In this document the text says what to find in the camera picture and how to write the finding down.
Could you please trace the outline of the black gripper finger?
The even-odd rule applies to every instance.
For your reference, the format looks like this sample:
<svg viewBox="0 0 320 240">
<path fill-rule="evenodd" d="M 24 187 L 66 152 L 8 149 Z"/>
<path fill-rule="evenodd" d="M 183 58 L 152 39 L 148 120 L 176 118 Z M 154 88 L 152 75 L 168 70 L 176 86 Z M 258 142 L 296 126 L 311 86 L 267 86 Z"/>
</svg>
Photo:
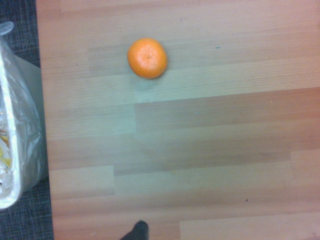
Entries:
<svg viewBox="0 0 320 240">
<path fill-rule="evenodd" d="M 120 240 L 149 240 L 149 225 L 143 220 L 138 221 Z"/>
</svg>

